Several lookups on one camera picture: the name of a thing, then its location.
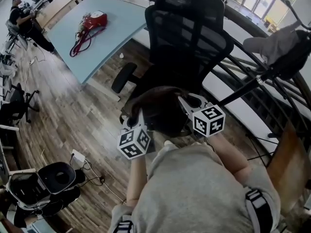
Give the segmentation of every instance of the red handheld vacuum cleaner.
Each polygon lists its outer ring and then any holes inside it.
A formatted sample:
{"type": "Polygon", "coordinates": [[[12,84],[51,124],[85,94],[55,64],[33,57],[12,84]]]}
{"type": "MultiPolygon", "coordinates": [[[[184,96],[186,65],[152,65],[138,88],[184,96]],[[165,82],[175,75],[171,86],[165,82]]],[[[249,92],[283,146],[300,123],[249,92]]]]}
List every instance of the red handheld vacuum cleaner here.
{"type": "Polygon", "coordinates": [[[79,30],[76,32],[76,42],[73,48],[70,50],[70,56],[77,56],[78,53],[87,50],[91,45],[92,38],[104,31],[107,22],[107,14],[102,11],[95,11],[92,14],[89,13],[84,15],[82,21],[79,24],[79,30]],[[90,31],[98,27],[101,28],[95,34],[90,35],[90,31]],[[81,50],[81,46],[87,41],[89,42],[88,46],[81,50]]]}

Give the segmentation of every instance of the gray t-shirt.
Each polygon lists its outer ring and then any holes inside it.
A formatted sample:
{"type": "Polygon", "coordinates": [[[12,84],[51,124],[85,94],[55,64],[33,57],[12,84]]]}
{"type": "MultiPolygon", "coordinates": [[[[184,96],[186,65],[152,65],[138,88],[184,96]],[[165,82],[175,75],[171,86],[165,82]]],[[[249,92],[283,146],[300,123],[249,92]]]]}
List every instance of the gray t-shirt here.
{"type": "Polygon", "coordinates": [[[245,206],[249,187],[269,197],[278,221],[280,200],[264,167],[253,169],[241,185],[210,147],[161,151],[136,207],[117,205],[108,232],[130,220],[135,233],[253,233],[245,206]]]}

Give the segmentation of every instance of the curved railing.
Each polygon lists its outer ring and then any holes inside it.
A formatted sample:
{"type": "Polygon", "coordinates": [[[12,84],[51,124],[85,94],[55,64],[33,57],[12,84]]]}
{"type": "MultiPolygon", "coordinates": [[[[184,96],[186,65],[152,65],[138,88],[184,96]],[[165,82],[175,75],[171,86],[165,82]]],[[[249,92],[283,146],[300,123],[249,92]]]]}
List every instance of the curved railing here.
{"type": "MultiPolygon", "coordinates": [[[[281,1],[284,2],[293,11],[292,7],[287,3],[287,1],[281,1]]],[[[268,36],[257,25],[252,23],[238,11],[229,6],[225,7],[225,17],[233,21],[253,37],[268,36]]],[[[234,41],[234,45],[242,50],[253,62],[238,59],[230,55],[227,59],[219,63],[219,67],[227,74],[226,77],[215,69],[213,69],[211,72],[235,91],[241,86],[245,85],[247,81],[255,78],[258,72],[267,70],[269,67],[252,53],[246,52],[239,41],[234,38],[232,39],[234,41]],[[242,73],[245,78],[239,78],[234,72],[242,73]]],[[[287,120],[290,120],[296,127],[298,136],[302,138],[306,150],[309,150],[311,146],[311,123],[305,116],[300,113],[297,105],[294,102],[295,100],[311,110],[311,91],[307,83],[301,74],[297,73],[293,77],[292,81],[284,82],[276,78],[274,80],[268,80],[267,84],[275,88],[276,91],[283,97],[283,99],[288,102],[288,105],[284,105],[282,102],[276,99],[275,96],[272,95],[264,85],[261,85],[259,88],[243,96],[242,99],[255,112],[257,112],[258,116],[269,127],[272,132],[272,134],[268,135],[269,137],[279,138],[283,133],[287,120]],[[268,106],[267,102],[263,100],[263,96],[269,99],[270,106],[268,106]],[[261,109],[264,110],[262,115],[258,112],[256,104],[259,104],[261,109]]]]}

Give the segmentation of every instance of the light blue table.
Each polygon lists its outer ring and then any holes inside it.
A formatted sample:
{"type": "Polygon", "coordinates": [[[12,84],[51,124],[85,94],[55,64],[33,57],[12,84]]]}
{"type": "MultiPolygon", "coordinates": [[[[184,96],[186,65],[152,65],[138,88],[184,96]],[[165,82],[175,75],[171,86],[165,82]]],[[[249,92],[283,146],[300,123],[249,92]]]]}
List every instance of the light blue table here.
{"type": "Polygon", "coordinates": [[[95,81],[94,73],[134,34],[146,26],[145,8],[121,0],[83,0],[69,11],[49,32],[48,38],[66,65],[82,84],[100,90],[113,100],[120,98],[110,89],[95,81]],[[102,11],[108,16],[106,29],[92,38],[91,46],[75,57],[69,52],[75,43],[75,33],[82,16],[102,11]]]}

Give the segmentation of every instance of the red cable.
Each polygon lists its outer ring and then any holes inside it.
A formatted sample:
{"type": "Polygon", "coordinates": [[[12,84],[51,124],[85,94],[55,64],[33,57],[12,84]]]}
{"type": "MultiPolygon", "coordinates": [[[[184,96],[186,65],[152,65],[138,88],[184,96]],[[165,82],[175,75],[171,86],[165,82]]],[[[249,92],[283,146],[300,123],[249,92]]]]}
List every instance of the red cable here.
{"type": "Polygon", "coordinates": [[[80,38],[80,40],[77,41],[76,44],[75,44],[75,45],[72,47],[72,49],[70,50],[70,53],[69,53],[70,56],[71,56],[71,57],[75,57],[75,56],[78,55],[78,53],[87,50],[87,49],[89,48],[89,46],[91,46],[92,38],[95,37],[95,36],[97,36],[97,35],[100,34],[101,32],[103,32],[104,29],[105,29],[105,27],[102,27],[100,30],[98,30],[98,31],[97,31],[95,34],[93,34],[93,35],[89,35],[90,30],[83,30],[83,31],[80,33],[80,34],[82,35],[81,38],[80,38]],[[88,46],[87,46],[85,49],[80,50],[81,47],[82,47],[82,45],[83,45],[85,42],[87,42],[87,41],[89,41],[88,46]]]}

